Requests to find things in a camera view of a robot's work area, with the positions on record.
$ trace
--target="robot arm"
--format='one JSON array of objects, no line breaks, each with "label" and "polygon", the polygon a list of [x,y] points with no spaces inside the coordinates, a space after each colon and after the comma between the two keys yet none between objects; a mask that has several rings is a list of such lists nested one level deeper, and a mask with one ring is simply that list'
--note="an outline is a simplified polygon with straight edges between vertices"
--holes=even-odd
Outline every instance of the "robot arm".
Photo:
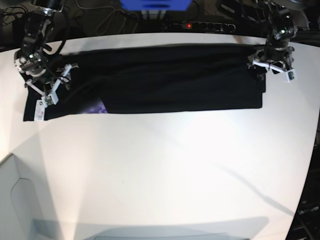
[{"label": "robot arm", "polygon": [[[51,70],[54,62],[63,48],[66,38],[54,54],[47,54],[44,49],[51,51],[46,44],[48,36],[53,30],[53,17],[57,12],[63,11],[64,0],[33,0],[31,4],[36,10],[30,14],[25,26],[25,37],[21,49],[15,54],[15,66],[21,74],[30,76],[26,86],[33,88],[41,94],[44,105],[55,105],[59,101],[56,90],[60,84],[67,89],[70,83],[70,70],[78,67],[76,64],[67,64],[63,69]],[[291,18],[289,9],[303,9],[315,4],[318,0],[255,0],[259,8],[263,9],[265,22],[263,27],[267,32],[266,43],[258,47],[255,54],[248,57],[249,66],[265,67],[274,73],[285,73],[288,81],[296,78],[292,68],[293,47],[288,46],[294,38],[297,28]],[[0,8],[20,4],[25,0],[0,0]],[[244,18],[248,17],[242,8]]]}]

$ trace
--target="folded black garment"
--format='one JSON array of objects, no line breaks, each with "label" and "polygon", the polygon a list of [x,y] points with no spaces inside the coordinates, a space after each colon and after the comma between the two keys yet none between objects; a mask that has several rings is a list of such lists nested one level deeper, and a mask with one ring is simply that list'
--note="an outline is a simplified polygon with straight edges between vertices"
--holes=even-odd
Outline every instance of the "folded black garment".
[{"label": "folded black garment", "polygon": [[[70,114],[146,114],[258,109],[265,81],[248,69],[252,46],[197,44],[100,50],[66,55],[71,90],[60,86],[59,102],[44,120]],[[33,121],[41,96],[28,88],[24,121]]]}]

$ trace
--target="white tabletop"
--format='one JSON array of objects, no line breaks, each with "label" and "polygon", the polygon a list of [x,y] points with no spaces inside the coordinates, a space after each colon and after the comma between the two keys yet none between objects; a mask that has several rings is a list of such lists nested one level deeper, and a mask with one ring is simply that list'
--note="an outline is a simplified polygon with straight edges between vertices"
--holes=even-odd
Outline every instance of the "white tabletop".
[{"label": "white tabletop", "polygon": [[[69,40],[62,53],[188,43],[264,40],[128,34]],[[60,234],[54,239],[284,240],[320,108],[320,48],[290,45],[298,80],[286,83],[283,74],[269,72],[261,109],[82,114],[47,122],[22,122],[27,90],[13,65],[15,51],[1,53],[0,153],[17,156],[20,177],[34,184],[39,221]]]}]

